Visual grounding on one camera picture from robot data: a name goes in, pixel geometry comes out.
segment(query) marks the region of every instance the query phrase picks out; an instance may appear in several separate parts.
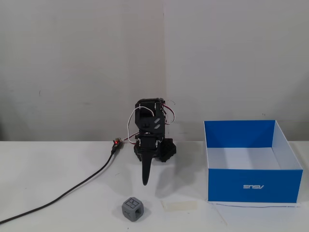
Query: robotic arm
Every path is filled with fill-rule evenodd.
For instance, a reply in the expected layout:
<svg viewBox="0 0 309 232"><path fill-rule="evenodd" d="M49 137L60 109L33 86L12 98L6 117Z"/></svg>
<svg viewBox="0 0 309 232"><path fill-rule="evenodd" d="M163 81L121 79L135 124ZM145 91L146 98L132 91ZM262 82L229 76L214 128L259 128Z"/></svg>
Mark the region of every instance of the robotic arm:
<svg viewBox="0 0 309 232"><path fill-rule="evenodd" d="M163 98L141 99L135 105L135 124L139 134L134 145L134 152L142 163L142 180L147 185L151 161L158 158L166 162L176 153L173 139L165 138L166 112Z"/></svg>

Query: asus logo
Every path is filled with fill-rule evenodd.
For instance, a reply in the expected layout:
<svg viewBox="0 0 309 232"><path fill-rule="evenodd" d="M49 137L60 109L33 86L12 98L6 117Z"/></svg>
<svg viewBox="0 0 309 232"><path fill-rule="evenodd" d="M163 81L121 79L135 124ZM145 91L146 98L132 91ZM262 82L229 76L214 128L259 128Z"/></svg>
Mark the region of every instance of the asus logo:
<svg viewBox="0 0 309 232"><path fill-rule="evenodd" d="M243 188L244 189L262 189L264 187L264 185L244 185Z"/></svg>

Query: white wire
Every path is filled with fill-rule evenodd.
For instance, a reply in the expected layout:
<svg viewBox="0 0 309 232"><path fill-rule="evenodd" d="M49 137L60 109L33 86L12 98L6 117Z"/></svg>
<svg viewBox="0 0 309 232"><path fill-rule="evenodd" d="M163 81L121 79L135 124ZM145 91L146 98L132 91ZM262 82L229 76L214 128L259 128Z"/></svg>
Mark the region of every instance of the white wire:
<svg viewBox="0 0 309 232"><path fill-rule="evenodd" d="M134 112L137 110L137 109L140 109L140 108L145 108L147 110L149 110L151 112L151 114L153 115L153 117L155 116L153 111L145 106L139 106L139 107L136 107L133 112L131 113L131 116L129 118L129 121L127 122L127 139L128 141L131 143L131 144L135 144L133 143L131 140L130 140L130 129L129 129L129 125L130 125L130 121L131 121L131 118L132 118L132 115L134 114Z"/></svg>

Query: cable connector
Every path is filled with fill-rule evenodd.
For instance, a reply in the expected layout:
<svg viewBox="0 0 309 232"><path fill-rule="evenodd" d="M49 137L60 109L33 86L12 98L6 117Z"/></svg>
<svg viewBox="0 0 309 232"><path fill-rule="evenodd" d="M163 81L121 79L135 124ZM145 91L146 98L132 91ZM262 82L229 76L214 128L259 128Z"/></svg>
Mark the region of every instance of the cable connector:
<svg viewBox="0 0 309 232"><path fill-rule="evenodd" d="M115 154L115 152L121 148L122 140L121 138L115 138L113 142L114 144L112 146L112 154Z"/></svg>

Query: red wire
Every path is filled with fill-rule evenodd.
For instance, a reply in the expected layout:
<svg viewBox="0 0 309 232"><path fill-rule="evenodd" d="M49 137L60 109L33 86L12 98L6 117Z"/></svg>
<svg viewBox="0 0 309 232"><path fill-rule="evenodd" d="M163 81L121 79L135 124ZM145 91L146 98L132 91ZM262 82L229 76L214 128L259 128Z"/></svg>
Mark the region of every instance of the red wire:
<svg viewBox="0 0 309 232"><path fill-rule="evenodd" d="M173 119L173 121L171 122L171 123L166 123L167 125L170 125L170 124L172 124L174 121L175 121L175 113L174 113L174 111L171 109L171 108L169 108L167 105L165 105L165 104L162 104L164 107L166 107L166 108L168 108L172 113L173 113L173 116L174 116L174 119Z"/></svg>

